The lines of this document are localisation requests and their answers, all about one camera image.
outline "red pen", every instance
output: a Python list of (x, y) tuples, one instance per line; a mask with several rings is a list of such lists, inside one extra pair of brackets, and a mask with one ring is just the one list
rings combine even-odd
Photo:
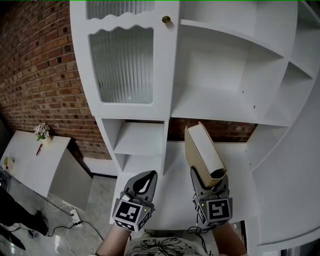
[(39, 149), (38, 149), (38, 151), (36, 153), (36, 156), (39, 156), (41, 149), (42, 149), (42, 144), (40, 145), (40, 147), (39, 147)]

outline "brick wall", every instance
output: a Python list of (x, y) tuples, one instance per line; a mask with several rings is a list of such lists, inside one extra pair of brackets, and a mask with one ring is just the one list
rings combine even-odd
[(168, 141), (184, 141), (185, 127), (201, 122), (213, 142), (247, 142), (257, 124), (246, 122), (216, 121), (189, 118), (171, 118), (168, 129)]
[(81, 85), (69, 2), (1, 6), (0, 113), (9, 128), (32, 132), (46, 121), (80, 156), (110, 159)]

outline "fluted glass panel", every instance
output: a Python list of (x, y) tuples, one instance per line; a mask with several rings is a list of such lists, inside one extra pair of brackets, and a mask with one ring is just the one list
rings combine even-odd
[(89, 41), (95, 80), (104, 102), (153, 102), (152, 28), (99, 30)]
[(140, 14), (155, 9), (155, 1), (87, 1), (88, 19), (103, 19), (108, 15), (121, 16), (124, 13)]

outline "potted plant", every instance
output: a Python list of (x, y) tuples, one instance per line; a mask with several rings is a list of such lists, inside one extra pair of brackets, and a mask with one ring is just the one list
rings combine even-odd
[(41, 140), (43, 145), (49, 145), (52, 142), (52, 137), (49, 135), (50, 127), (45, 122), (38, 124), (33, 130), (38, 137), (37, 140)]

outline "white desk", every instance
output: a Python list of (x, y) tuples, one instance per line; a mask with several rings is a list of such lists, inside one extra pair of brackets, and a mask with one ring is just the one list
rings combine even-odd
[[(230, 197), (233, 198), (231, 223), (260, 214), (257, 192), (250, 168), (245, 161), (244, 143), (216, 143), (227, 168)], [(153, 203), (155, 211), (143, 227), (151, 230), (187, 230), (195, 226), (197, 212), (192, 202), (195, 194), (184, 142), (168, 142), (164, 176), (158, 175)], [(137, 173), (121, 172), (116, 181), (112, 210), (127, 181)]]
[(47, 198), (55, 196), (66, 203), (86, 210), (91, 177), (71, 155), (67, 146), (70, 138), (54, 136), (50, 145), (43, 145), (36, 156), (40, 141), (31, 132), (16, 131), (5, 149), (5, 157), (14, 161), (9, 173), (22, 184)]

